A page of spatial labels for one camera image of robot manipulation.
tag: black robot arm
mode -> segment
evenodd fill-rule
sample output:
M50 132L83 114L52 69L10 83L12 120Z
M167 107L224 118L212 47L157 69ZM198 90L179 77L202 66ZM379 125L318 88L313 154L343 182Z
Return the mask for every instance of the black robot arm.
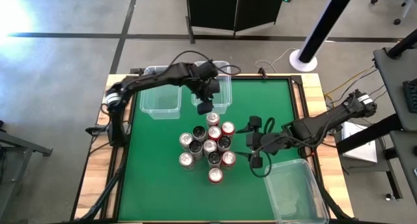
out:
M246 145L253 153L244 155L251 161L251 168L260 168L263 165L259 157L260 151L275 155L279 150L291 147L316 148L322 143L328 130L337 128L351 118L370 117L375 114L376 109L376 103L366 93L355 90L337 107L316 117L305 117L287 123L279 133L260 133L258 129L262 125L261 119L254 116L250 117L247 127L237 133L253 131L246 136Z
M177 63L168 66L163 72L130 76L115 83L106 92L110 117L108 127L110 145L123 147L127 144L127 137L122 126L123 113L134 93L162 85L185 85L201 100L197 112L204 114L212 111L213 94L220 91L219 82L215 79L217 75L218 68L211 61L198 67L193 63Z

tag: silver soda can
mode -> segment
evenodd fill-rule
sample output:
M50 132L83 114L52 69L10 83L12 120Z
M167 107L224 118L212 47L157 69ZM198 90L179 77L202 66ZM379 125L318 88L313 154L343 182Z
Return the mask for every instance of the silver soda can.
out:
M220 152L226 152L230 150L231 140L226 136L221 136L217 141L217 148Z
M208 179L212 184L219 184L223 180L223 172L219 168L212 168L208 172Z
M232 138L235 134L235 125L232 122L224 122L222 124L222 135Z
M217 113L209 113L206 116L207 126L210 128L211 126L219 126L220 123L220 115Z
M193 136L190 133L183 133L180 136L180 144L184 151L188 151L191 141L193 141Z
M209 156L210 152L217 150L217 143L209 139L203 143L203 154L205 157Z
M206 141L207 138L207 132L206 129L202 126L196 126L193 129L193 138L197 141L200 141L201 143Z
M197 140L192 141L190 143L190 153L195 160L200 160L203 157L203 145Z
M211 152L208 155L207 161L210 168L220 168L220 165L222 164L222 155L218 152Z
M183 152L179 158L180 165L188 171L194 169L195 161L193 156L189 152Z
M232 168L236 163L236 154L231 152L231 151L227 151L225 153L223 153L222 156L222 167L225 169L230 169Z
M208 138L217 142L222 136L222 130L217 126L212 126L208 129Z

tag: gray floor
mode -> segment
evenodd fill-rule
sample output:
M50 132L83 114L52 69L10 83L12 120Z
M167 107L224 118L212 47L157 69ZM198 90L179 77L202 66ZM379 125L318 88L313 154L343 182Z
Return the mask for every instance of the gray floor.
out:
M277 25L249 35L308 36L327 0L295 0L283 3ZM0 0L12 4L10 14L0 12L6 32L120 33L130 0ZM186 0L137 0L129 33L187 33ZM398 26L392 20L401 13L401 0L352 0L331 36L404 37L417 27L416 6ZM9 133L54 148L50 158L36 155L25 183L8 211L8 220L31 223L60 222L70 217L87 156L90 137L84 129L94 124L102 91L118 40L79 38L0 38L0 119ZM324 91L372 65L372 51L394 44L327 42L317 54ZM163 65L181 51L194 49L215 60L225 60L254 72L259 59L273 61L302 42L198 40L127 40L118 74L131 68ZM288 55L275 65L278 72L295 72ZM185 55L183 61L201 60ZM356 86L371 92L382 85L377 72ZM376 122L394 112L387 95L379 98ZM414 223L416 203L401 166L394 160L405 198L387 202L390 192L382 173L346 176L355 216L366 221Z

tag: green mat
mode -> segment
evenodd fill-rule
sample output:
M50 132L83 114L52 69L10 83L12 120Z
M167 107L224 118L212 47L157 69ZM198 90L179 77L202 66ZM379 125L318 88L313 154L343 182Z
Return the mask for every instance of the green mat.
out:
M293 119L287 80L232 79L233 102L221 121L230 120L237 129L249 116L276 119L274 131ZM119 221L215 221L273 220L263 179L254 177L246 158L238 156L232 170L224 171L221 184L207 178L207 161L197 161L187 172L179 165L182 153L179 135L205 126L205 115L197 115L191 94L182 88L181 118L153 120L135 106L134 125L124 179ZM245 135L235 135L232 150L249 152ZM295 149L282 150L272 163L297 159Z

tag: desk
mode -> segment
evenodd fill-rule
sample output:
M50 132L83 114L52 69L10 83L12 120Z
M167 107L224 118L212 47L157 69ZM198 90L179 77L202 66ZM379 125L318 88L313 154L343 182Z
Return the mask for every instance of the desk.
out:
M290 74L271 74L270 77L274 76L289 76ZM106 88L109 88L114 82L122 80L126 75L110 75ZM260 76L260 74L241 74L241 76ZM326 111L324 104L323 92L321 89L319 77L317 74L295 74L299 82L302 82L302 90L298 89L295 85L295 100L298 116L303 117L304 113L308 113L310 116L315 116L323 111ZM302 105L302 94L305 96L305 103L307 109L303 111ZM125 119L127 120L130 114L130 105L126 108ZM107 117L103 114L99 114L98 123L107 124ZM107 137L105 135L100 136L96 142L91 145L91 150L100 145L106 143ZM334 143L332 137L327 137L326 143ZM85 214L88 209L94 204L98 196L101 194L106 180L109 176L109 171L114 171L114 168L109 168L112 157L114 160L120 160L122 148L111 148L103 147L92 154L86 163L85 173L80 184L80 189L76 203L74 205L73 216L75 218L81 217ZM348 215L353 216L352 208L345 185L343 172L338 158L338 152L334 148L330 147L319 147L317 149L317 155L319 158L319 165L324 181L325 188L329 191L330 195L334 200L342 207L343 211ZM115 206L119 204L115 202L116 189L112 191L109 198L108 206L106 207L106 214L98 214L99 217L113 217L116 213L114 212Z

